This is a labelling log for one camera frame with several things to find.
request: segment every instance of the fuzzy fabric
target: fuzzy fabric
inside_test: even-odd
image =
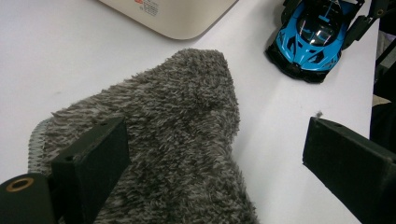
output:
[[[39,137],[44,145],[31,148],[30,172],[48,175],[63,148],[120,115],[132,165],[95,223],[258,223],[231,155],[239,112],[220,52],[184,49],[53,113]]]

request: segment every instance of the white device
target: white device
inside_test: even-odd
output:
[[[174,39],[207,30],[237,0],[99,0],[148,28]]]

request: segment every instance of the toy car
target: toy car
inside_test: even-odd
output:
[[[362,2],[287,0],[284,5],[282,27],[265,52],[289,77],[321,83],[338,63],[349,24]]]

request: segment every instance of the toy car windshield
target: toy car windshield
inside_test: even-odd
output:
[[[317,47],[331,44],[338,34],[329,24],[312,16],[301,17],[297,23],[297,29],[303,40]]]

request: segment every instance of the white tabletop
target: white tabletop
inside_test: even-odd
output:
[[[359,223],[302,155],[309,118],[319,111],[369,135],[378,25],[343,52],[324,83],[310,85],[281,74],[263,54],[282,3],[241,0],[204,35],[177,41],[94,0],[0,1],[0,183],[27,172],[30,133],[50,112],[180,49],[217,49],[240,107],[233,155],[261,223]]]

